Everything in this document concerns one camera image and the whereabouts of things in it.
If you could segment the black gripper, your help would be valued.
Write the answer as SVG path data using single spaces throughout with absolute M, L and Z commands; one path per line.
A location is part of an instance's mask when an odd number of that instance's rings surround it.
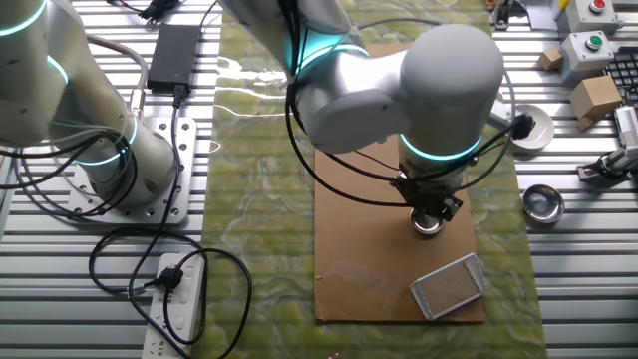
M 403 173 L 391 181 L 405 203 L 412 208 L 412 222 L 424 222 L 427 216 L 436 222 L 452 219 L 463 202 L 443 187 L 431 187 L 424 181 L 407 178 Z

